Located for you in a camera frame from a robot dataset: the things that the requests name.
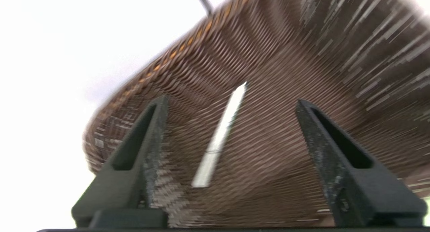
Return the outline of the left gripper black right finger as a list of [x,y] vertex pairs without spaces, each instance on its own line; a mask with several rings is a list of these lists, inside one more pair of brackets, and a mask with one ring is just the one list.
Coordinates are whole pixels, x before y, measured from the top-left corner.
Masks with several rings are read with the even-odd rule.
[[324,197],[341,227],[423,227],[426,203],[304,99],[295,114]]

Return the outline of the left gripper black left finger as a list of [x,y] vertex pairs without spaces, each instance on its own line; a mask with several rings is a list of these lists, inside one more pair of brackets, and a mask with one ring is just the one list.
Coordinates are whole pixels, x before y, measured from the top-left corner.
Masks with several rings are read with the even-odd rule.
[[168,116],[166,96],[152,100],[71,209],[77,228],[167,228],[151,208]]

